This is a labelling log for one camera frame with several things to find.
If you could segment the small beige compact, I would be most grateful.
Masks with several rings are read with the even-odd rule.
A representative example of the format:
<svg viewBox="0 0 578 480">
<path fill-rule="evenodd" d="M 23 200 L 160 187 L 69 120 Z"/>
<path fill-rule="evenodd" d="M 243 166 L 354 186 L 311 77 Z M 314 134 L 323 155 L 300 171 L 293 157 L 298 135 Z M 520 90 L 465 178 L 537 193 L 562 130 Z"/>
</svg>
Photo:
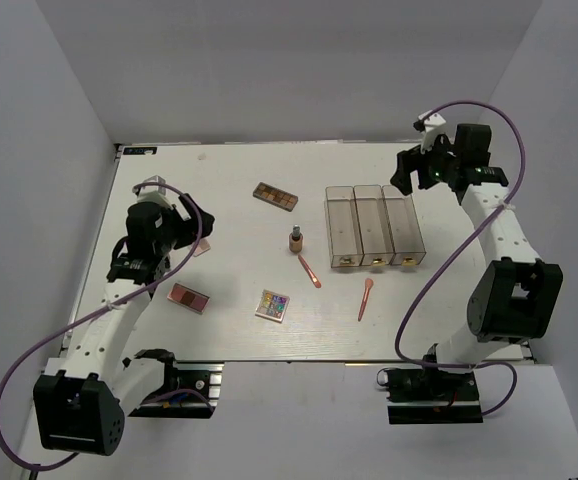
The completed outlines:
<svg viewBox="0 0 578 480">
<path fill-rule="evenodd" d="M 203 238 L 200 240 L 197 247 L 195 248 L 195 250 L 193 252 L 193 256 L 198 257 L 198 256 L 208 252 L 210 249 L 211 249 L 211 246 L 210 246 L 208 240 L 206 238 Z"/>
</svg>

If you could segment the pink blush palette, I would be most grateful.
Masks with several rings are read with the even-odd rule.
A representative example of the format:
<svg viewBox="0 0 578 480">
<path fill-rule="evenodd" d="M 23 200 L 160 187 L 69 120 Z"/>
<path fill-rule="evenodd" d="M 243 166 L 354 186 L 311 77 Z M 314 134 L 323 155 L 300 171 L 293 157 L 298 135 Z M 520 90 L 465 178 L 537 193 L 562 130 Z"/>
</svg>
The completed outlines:
<svg viewBox="0 0 578 480">
<path fill-rule="evenodd" d="M 209 303 L 210 297 L 184 285 L 175 283 L 169 291 L 167 299 L 196 314 L 202 314 Z"/>
</svg>

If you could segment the brown eyeshadow palette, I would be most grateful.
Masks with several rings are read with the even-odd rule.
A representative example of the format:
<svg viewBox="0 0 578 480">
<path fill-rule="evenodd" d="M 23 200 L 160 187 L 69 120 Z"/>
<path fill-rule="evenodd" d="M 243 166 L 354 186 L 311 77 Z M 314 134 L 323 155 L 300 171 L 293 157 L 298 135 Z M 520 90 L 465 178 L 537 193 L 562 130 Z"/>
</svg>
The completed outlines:
<svg viewBox="0 0 578 480">
<path fill-rule="evenodd" d="M 260 182 L 252 193 L 253 197 L 284 211 L 291 212 L 298 203 L 298 197 L 294 194 Z"/>
</svg>

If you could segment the colourful glitter eyeshadow palette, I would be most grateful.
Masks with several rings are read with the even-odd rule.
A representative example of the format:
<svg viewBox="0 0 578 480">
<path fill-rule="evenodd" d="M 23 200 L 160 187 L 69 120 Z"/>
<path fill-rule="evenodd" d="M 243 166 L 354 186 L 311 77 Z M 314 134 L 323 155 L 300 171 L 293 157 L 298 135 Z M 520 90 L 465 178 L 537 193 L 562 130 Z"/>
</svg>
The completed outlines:
<svg viewBox="0 0 578 480">
<path fill-rule="evenodd" d="M 263 290 L 254 314 L 262 319 L 282 323 L 290 298 L 270 290 Z"/>
</svg>

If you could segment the foundation bottle with pump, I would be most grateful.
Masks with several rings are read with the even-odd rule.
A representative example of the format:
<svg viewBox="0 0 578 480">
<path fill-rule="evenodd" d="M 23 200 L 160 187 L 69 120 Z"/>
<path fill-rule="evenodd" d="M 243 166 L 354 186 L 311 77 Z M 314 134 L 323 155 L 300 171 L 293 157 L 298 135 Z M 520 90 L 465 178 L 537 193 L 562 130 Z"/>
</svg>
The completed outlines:
<svg viewBox="0 0 578 480">
<path fill-rule="evenodd" d="M 289 250 L 294 254 L 299 254 L 303 249 L 303 235 L 301 227 L 294 225 L 289 235 Z"/>
</svg>

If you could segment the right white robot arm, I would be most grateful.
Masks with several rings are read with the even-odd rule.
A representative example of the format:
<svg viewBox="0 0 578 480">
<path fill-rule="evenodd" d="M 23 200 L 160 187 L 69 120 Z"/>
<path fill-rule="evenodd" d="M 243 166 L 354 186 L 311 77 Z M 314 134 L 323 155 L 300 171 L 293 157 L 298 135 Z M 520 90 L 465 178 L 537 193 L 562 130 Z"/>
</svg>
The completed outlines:
<svg viewBox="0 0 578 480">
<path fill-rule="evenodd" d="M 510 200 L 513 189 L 499 167 L 490 165 L 489 126 L 461 124 L 449 138 L 443 127 L 417 121 L 420 144 L 397 156 L 390 183 L 408 196 L 417 188 L 445 184 L 471 220 L 486 269 L 471 294 L 465 323 L 433 348 L 420 384 L 441 399 L 457 385 L 455 373 L 481 364 L 512 344 L 544 336 L 563 283 L 556 263 L 546 263 L 530 245 Z M 416 177 L 418 182 L 412 184 Z"/>
</svg>

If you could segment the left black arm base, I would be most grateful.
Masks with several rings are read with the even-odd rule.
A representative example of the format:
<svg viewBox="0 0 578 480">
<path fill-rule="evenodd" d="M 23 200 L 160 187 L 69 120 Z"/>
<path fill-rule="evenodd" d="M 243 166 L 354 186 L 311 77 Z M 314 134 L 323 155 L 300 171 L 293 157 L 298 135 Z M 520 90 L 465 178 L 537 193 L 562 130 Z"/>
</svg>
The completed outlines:
<svg viewBox="0 0 578 480">
<path fill-rule="evenodd" d="M 124 371 L 143 360 L 162 367 L 163 381 L 150 392 L 129 417 L 210 419 L 217 407 L 223 363 L 190 363 L 165 349 L 143 349 L 122 360 Z"/>
</svg>

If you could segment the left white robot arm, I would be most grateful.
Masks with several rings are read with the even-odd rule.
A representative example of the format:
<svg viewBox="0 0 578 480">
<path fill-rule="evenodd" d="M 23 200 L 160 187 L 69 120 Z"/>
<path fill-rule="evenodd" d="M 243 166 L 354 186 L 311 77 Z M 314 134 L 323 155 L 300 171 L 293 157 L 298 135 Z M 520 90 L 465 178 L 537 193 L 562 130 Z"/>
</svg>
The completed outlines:
<svg viewBox="0 0 578 480">
<path fill-rule="evenodd" d="M 143 401 L 168 399 L 180 387 L 173 353 L 124 349 L 141 314 L 170 270 L 170 253 L 213 231 L 215 218 L 189 197 L 181 216 L 161 193 L 139 196 L 127 211 L 126 234 L 115 245 L 102 314 L 87 321 L 83 336 L 54 374 L 33 388 L 40 441 L 48 450 L 109 456 L 120 443 L 125 419 Z"/>
</svg>

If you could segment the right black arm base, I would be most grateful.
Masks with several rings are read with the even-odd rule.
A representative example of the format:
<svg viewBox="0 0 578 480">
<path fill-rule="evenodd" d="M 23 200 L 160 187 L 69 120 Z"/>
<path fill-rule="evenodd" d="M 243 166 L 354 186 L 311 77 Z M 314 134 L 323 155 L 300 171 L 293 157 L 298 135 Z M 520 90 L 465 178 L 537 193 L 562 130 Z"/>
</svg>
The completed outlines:
<svg viewBox="0 0 578 480">
<path fill-rule="evenodd" d="M 483 422 L 472 370 L 383 368 L 376 376 L 387 392 L 390 425 L 449 425 Z"/>
</svg>

